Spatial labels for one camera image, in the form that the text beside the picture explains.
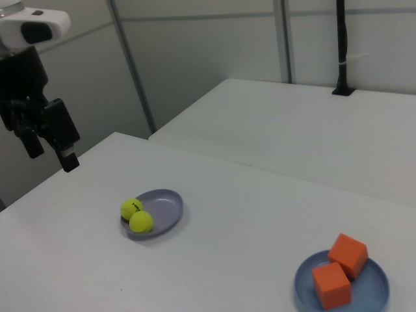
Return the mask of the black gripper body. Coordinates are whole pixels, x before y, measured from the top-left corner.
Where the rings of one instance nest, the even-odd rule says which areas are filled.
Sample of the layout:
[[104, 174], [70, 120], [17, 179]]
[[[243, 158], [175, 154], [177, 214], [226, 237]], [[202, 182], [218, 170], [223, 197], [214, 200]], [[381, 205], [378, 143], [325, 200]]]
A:
[[29, 105], [31, 114], [38, 114], [48, 100], [44, 87], [48, 82], [46, 71], [35, 47], [6, 55], [1, 59], [1, 118], [7, 130], [12, 131], [12, 102]]

